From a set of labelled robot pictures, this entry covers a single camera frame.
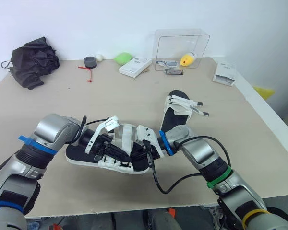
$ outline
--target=small white box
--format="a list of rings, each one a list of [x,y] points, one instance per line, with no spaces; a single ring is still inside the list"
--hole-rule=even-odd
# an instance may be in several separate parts
[[[135,78],[144,69],[146,69],[152,63],[151,59],[144,57],[134,57],[130,62],[126,63],[119,68],[119,72],[129,77]]]
[[[234,64],[218,62],[216,72],[212,80],[224,85],[233,86],[236,81],[236,75],[237,71]]]

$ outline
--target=green ball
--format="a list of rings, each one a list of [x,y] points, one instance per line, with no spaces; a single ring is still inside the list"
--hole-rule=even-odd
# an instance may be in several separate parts
[[[131,54],[128,54],[128,53],[120,53],[114,58],[114,60],[120,65],[125,65],[131,59],[132,59],[132,56]]]

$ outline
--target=acrylic box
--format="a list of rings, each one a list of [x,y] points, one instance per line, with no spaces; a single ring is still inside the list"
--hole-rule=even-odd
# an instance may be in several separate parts
[[[156,30],[152,57],[155,70],[197,68],[209,37],[201,29]],[[181,66],[180,59],[189,52],[196,55],[194,62]]]

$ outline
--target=beige tabletop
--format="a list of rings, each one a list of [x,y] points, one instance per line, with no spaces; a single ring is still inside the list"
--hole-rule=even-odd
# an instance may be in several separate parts
[[[167,94],[178,89],[204,103],[209,117],[192,115],[189,125],[198,135],[213,136],[227,148],[243,179],[262,197],[288,195],[288,153],[236,87],[211,81],[216,68],[204,58],[197,69],[185,69],[183,76],[162,71],[142,73],[136,79],[118,73],[118,64],[105,60],[93,70],[78,69],[83,62],[61,61],[45,85],[22,88],[8,74],[0,83],[0,164],[16,152],[39,120],[49,113],[88,121],[117,115],[120,121],[151,127],[156,132],[163,117]],[[222,150],[211,143],[225,159]],[[196,173],[181,152],[156,160],[161,185],[168,188],[180,177]],[[49,164],[41,192],[27,215],[60,216],[215,203],[217,196],[201,177],[189,178],[164,195],[154,184],[151,171],[127,175],[106,169],[78,166],[65,159],[65,147]]]

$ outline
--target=blue tape band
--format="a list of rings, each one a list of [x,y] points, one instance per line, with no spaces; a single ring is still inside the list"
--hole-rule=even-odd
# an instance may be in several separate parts
[[[4,207],[12,207],[15,208],[19,211],[21,211],[22,213],[24,212],[23,207],[21,207],[20,205],[11,203],[11,202],[7,202],[7,201],[0,201],[0,206],[4,206]]]
[[[20,136],[18,139],[22,140],[26,145],[34,146],[35,148],[38,148],[39,150],[42,150],[42,151],[44,151],[46,153],[49,153],[51,155],[56,155],[57,154],[57,151],[52,150],[50,148],[47,148],[46,146],[43,146],[43,145],[37,143],[32,138],[26,138],[24,136]]]
[[[167,138],[165,137],[165,133],[160,130],[160,131],[159,131],[159,134],[160,134],[160,136],[161,136],[161,138],[162,138],[162,140],[163,140],[163,143],[165,144],[165,148],[167,148],[168,154],[169,154],[170,156],[173,156],[174,153],[173,153],[170,145],[168,144],[168,140],[167,140]]]

